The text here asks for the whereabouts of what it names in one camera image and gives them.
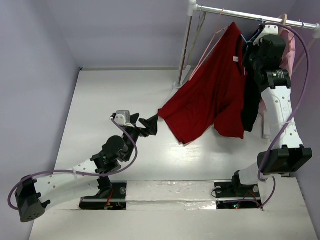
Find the blue wire hanger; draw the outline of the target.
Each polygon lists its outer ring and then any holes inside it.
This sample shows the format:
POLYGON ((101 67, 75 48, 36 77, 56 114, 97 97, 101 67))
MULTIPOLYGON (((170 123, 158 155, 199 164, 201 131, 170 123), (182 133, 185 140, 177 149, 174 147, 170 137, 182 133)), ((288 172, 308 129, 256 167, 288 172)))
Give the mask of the blue wire hanger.
MULTIPOLYGON (((263 18, 257 18, 256 21, 259 22, 259 26, 263 25, 266 22, 266 20, 263 18)), ((246 48, 248 43, 252 43, 251 39, 258 32, 258 28, 249 38, 246 38, 242 33, 240 34, 240 37, 238 38, 237 50, 239 50, 239 53, 238 53, 239 63, 237 64, 237 67, 238 67, 239 71, 241 72, 241 75, 243 75, 243 76, 247 75, 247 71, 246 71, 245 67, 242 65, 244 49, 246 48)))

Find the red t shirt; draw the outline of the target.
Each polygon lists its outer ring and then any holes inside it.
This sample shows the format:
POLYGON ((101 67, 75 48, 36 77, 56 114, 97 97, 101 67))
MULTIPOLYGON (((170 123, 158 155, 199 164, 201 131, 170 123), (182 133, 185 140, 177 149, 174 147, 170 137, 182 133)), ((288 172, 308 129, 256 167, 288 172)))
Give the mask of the red t shirt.
POLYGON ((233 22, 192 80, 158 110, 180 143, 195 141, 209 127, 223 137, 244 138, 241 112, 247 76, 237 67, 241 33, 233 22))

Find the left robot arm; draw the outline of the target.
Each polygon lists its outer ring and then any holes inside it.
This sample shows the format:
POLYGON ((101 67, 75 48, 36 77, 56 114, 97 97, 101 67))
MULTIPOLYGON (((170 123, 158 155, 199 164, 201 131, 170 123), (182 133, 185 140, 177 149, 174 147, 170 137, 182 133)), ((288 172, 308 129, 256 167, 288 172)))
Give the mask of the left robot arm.
POLYGON ((118 110, 110 120, 122 134, 111 136, 98 153, 70 169, 23 177, 9 194, 15 197, 14 210, 20 221, 34 221, 47 210, 78 198, 109 200, 115 191, 109 177, 124 172, 137 160, 138 139, 156 136, 158 119, 158 115, 144 119, 139 113, 118 110))

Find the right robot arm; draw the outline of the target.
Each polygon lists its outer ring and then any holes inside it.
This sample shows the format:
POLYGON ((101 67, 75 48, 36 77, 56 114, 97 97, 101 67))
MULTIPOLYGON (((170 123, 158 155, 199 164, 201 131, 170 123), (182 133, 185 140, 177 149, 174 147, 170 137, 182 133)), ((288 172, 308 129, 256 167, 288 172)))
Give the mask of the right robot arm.
POLYGON ((260 179, 296 172, 313 156, 312 149, 304 146, 292 117, 292 83, 289 72, 280 67, 285 47, 281 36, 268 34, 245 53, 243 64, 253 70, 268 113, 271 144, 258 154, 256 163, 234 173, 230 190, 235 196, 251 190, 260 179))

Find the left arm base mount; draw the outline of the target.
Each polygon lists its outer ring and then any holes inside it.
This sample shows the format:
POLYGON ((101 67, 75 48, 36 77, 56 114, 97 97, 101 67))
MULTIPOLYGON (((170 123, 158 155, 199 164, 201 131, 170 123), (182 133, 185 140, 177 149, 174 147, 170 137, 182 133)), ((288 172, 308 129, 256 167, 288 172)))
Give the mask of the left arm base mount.
POLYGON ((111 182, 108 176, 97 180, 98 192, 93 196, 84 196, 80 199, 81 210, 109 210, 121 211, 127 209, 127 182, 111 182))

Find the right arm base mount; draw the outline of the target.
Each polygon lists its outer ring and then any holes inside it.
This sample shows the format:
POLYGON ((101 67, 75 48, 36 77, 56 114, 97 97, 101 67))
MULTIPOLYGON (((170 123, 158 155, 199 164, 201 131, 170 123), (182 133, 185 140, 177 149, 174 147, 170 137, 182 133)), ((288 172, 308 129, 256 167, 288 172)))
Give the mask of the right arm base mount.
POLYGON ((238 176, 214 182, 211 196, 218 210, 259 209, 262 205, 257 184, 243 185, 238 176))

